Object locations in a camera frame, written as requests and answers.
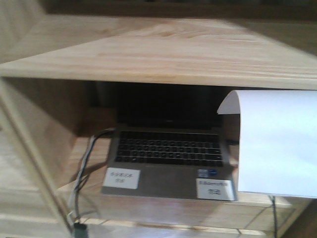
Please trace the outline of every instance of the wooden shelf board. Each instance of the wooden shelf board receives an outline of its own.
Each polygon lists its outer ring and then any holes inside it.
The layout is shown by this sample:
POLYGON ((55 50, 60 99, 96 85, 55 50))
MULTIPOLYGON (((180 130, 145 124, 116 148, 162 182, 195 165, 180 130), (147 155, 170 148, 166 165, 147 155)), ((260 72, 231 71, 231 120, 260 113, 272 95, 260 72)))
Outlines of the wooden shelf board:
MULTIPOLYGON (((87 117, 84 121, 84 126, 82 128, 82 135, 77 138, 74 149, 71 156, 64 167, 64 175, 60 181, 60 191, 69 193, 72 188, 72 182, 75 179, 80 158, 85 152, 87 141, 89 135, 96 133, 101 129, 115 126, 115 111, 114 109, 107 108, 90 108, 87 117)), ((105 171, 106 171, 106 157, 108 152, 108 147, 110 145, 110 138, 101 138, 97 141, 94 150, 91 154, 87 169, 89 171, 94 171, 89 181, 86 183, 82 190, 82 193, 91 197, 105 197, 101 194, 101 186, 104 181, 105 171)), ((238 163, 238 146, 231 146, 231 164, 237 168, 238 163)), ((233 176, 235 182, 237 182, 238 170, 235 169, 233 176)), ((164 203, 164 200, 177 201, 178 199, 162 199, 162 198, 140 198, 144 200, 156 200, 164 203)), ((267 195, 252 194, 238 192, 238 201, 229 203, 233 205, 245 205, 245 206, 260 206, 260 207, 270 207, 271 201, 267 195)), ((300 205, 303 201, 310 201, 310 199, 294 198, 294 197, 278 197, 277 206, 279 208, 290 208, 296 205, 300 205)))
MULTIPOLYGON (((79 161, 86 148, 88 135, 100 129, 115 126, 114 110, 92 108, 89 110, 73 152, 65 164, 64 174, 58 192, 67 200, 73 187, 73 180, 79 161)), ((192 226, 211 229, 245 229, 250 235, 271 234, 272 219, 271 201, 267 195, 238 193, 237 202, 205 201, 190 199, 172 199, 155 197, 111 196, 101 194, 101 186, 106 171, 106 156, 110 143, 109 138, 98 140, 88 163, 88 170, 93 171, 89 181, 81 191, 80 211, 84 218, 96 219, 98 224, 105 219, 110 223, 126 226, 155 226, 177 229, 173 225, 192 226)), ((231 148, 233 165, 237 164, 237 146, 231 148)), ((237 181, 237 169, 234 171, 237 181)), ((283 232, 298 217, 299 213, 310 203, 310 199, 278 197, 278 221, 283 232)))
POLYGON ((316 36, 312 22, 48 15, 0 75, 317 89, 316 36))

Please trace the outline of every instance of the black cable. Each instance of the black cable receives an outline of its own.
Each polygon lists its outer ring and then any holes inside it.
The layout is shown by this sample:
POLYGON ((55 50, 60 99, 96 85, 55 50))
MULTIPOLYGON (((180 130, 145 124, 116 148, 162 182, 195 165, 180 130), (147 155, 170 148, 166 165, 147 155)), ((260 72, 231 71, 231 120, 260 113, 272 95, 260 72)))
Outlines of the black cable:
POLYGON ((86 149, 85 154, 83 155, 83 157, 81 159, 81 167, 79 169, 79 172, 78 172, 78 175, 77 175, 77 179, 75 181, 75 187, 74 187, 74 211, 75 211, 75 215, 76 215, 75 220, 79 220, 80 221, 80 218, 81 218, 80 212, 79 212, 79 205, 78 205, 78 202, 79 202, 79 191, 86 184, 86 182, 88 181, 89 176, 90 176, 90 175, 85 175, 84 176, 84 171, 85 171, 85 168, 87 166, 90 154, 91 154, 91 152, 92 152, 92 150, 94 148, 94 145, 95 145, 96 141, 100 137, 102 137, 102 136, 104 136, 106 134, 109 134, 109 133, 111 133, 113 131, 114 131, 114 128, 109 128, 109 129, 100 131, 98 134, 92 136, 90 141, 88 142, 87 149, 86 149))
POLYGON ((277 214, 276 214, 276 203, 275 196, 269 196, 273 207, 273 219, 274 219, 274 238, 277 238, 277 214))

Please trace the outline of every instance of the wooden compartment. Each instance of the wooden compartment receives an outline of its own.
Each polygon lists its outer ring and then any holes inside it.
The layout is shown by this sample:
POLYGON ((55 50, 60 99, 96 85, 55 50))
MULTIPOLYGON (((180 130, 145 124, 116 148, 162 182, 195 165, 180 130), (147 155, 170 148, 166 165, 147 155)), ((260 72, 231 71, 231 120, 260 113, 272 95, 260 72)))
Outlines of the wooden compartment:
MULTIPOLYGON (((60 3, 2 54, 1 124, 70 231, 65 201, 87 139, 115 126, 115 109, 89 107, 85 80, 317 89, 315 20, 302 7, 60 3)), ((227 135, 236 137, 233 119, 227 135)), ((101 195, 108 145, 97 143, 80 200, 95 237, 272 237, 265 195, 238 193, 233 203, 101 195)), ((237 164, 238 148, 230 149, 237 164)), ((278 198, 280 236, 309 201, 278 198)))

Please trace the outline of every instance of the cable connector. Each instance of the cable connector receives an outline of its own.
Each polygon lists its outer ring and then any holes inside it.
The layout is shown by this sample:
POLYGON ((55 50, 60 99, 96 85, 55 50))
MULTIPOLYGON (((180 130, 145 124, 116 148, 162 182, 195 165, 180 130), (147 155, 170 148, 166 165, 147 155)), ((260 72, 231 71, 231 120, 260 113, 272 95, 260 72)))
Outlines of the cable connector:
POLYGON ((86 224, 74 223, 74 230, 72 236, 74 238, 89 238, 86 224))

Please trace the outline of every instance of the sticker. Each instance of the sticker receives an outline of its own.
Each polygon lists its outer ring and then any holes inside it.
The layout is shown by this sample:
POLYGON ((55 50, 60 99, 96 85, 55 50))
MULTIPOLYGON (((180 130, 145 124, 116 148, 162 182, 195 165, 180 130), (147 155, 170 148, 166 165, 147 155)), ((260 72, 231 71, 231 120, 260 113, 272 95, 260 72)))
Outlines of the sticker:
POLYGON ((230 180, 197 178, 196 183, 198 198, 227 201, 234 200, 230 180))
POLYGON ((216 176, 217 175, 217 170, 208 170, 209 176, 216 176))
POLYGON ((121 168, 108 168, 104 186, 137 189, 139 185, 140 170, 121 168))
POLYGON ((198 177, 208 178, 208 170, 198 170, 198 177))

